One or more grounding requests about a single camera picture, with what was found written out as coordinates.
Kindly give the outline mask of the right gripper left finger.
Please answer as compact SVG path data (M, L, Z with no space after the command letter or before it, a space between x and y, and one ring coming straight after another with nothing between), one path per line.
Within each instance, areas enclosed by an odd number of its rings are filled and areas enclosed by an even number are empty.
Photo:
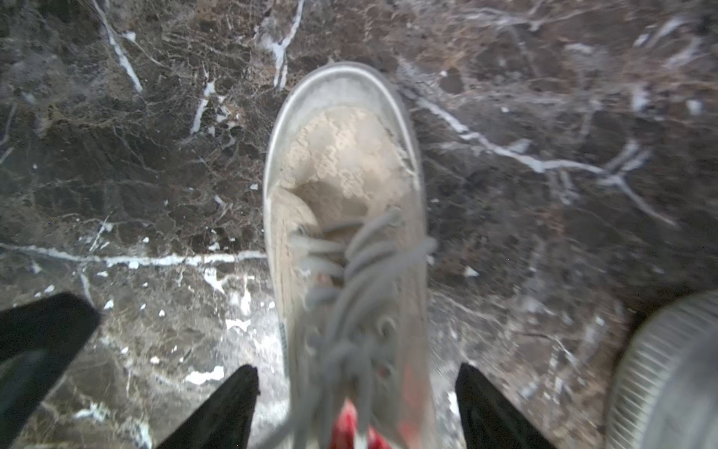
M158 448L247 448L259 394L257 368L241 366Z

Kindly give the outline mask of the red insole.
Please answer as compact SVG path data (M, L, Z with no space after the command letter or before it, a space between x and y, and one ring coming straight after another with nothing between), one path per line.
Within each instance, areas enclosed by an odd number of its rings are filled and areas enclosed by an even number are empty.
M358 429L356 408L346 400L335 421L329 448L392 449L392 445L372 427L369 427L366 433L361 433Z

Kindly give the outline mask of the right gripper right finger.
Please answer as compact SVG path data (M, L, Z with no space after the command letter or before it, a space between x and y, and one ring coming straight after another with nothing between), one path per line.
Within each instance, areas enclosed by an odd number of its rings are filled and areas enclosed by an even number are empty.
M467 449L555 449L475 367L462 363L455 394Z

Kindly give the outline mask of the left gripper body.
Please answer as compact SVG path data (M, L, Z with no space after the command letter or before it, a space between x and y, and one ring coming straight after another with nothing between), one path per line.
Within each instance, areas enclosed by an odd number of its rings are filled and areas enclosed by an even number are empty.
M83 297L60 293L1 312L1 430L19 432L101 323Z

